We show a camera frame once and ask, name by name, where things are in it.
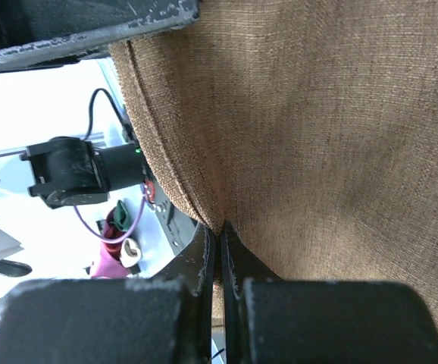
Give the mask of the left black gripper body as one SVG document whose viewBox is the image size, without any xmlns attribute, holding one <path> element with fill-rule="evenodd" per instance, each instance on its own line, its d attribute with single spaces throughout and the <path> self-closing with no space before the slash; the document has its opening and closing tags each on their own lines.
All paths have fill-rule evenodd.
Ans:
<svg viewBox="0 0 438 364">
<path fill-rule="evenodd" d="M 184 28 L 198 1 L 0 1 L 0 73 L 103 58 L 108 45 Z"/>
</svg>

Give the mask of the brown cloth napkin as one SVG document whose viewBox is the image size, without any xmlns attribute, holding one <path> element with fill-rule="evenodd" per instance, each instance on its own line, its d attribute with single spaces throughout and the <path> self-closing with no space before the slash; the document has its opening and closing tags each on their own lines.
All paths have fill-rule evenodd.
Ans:
<svg viewBox="0 0 438 364">
<path fill-rule="evenodd" d="M 438 1 L 205 1 L 109 49 L 178 209 L 285 278 L 410 284 L 438 326 Z"/>
</svg>

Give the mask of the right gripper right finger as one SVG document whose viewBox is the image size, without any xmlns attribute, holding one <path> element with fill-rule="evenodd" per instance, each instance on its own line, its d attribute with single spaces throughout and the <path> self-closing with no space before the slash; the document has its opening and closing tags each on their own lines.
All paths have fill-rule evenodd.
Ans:
<svg viewBox="0 0 438 364">
<path fill-rule="evenodd" d="M 438 330 L 408 285 L 282 279 L 230 222 L 220 251 L 229 363 L 438 363 Z"/>
</svg>

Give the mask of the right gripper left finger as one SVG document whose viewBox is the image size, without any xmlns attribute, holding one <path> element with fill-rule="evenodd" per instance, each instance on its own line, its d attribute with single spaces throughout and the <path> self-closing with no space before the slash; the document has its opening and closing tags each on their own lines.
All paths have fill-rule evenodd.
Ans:
<svg viewBox="0 0 438 364">
<path fill-rule="evenodd" d="M 208 363 L 215 238 L 151 278 L 25 281 L 0 300 L 0 363 Z"/>
</svg>

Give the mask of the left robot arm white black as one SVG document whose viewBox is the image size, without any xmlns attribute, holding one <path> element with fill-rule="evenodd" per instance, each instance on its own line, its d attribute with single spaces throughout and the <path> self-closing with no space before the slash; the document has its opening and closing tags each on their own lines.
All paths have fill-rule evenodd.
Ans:
<svg viewBox="0 0 438 364">
<path fill-rule="evenodd" d="M 199 19 L 197 1 L 0 1 L 0 74 L 36 71 L 108 54 L 111 43 L 175 30 Z M 150 168 L 129 124 L 123 145 L 95 148 L 87 136 L 28 146 L 0 167 L 0 200 L 21 193 L 49 208 L 105 202 L 148 181 Z"/>
</svg>

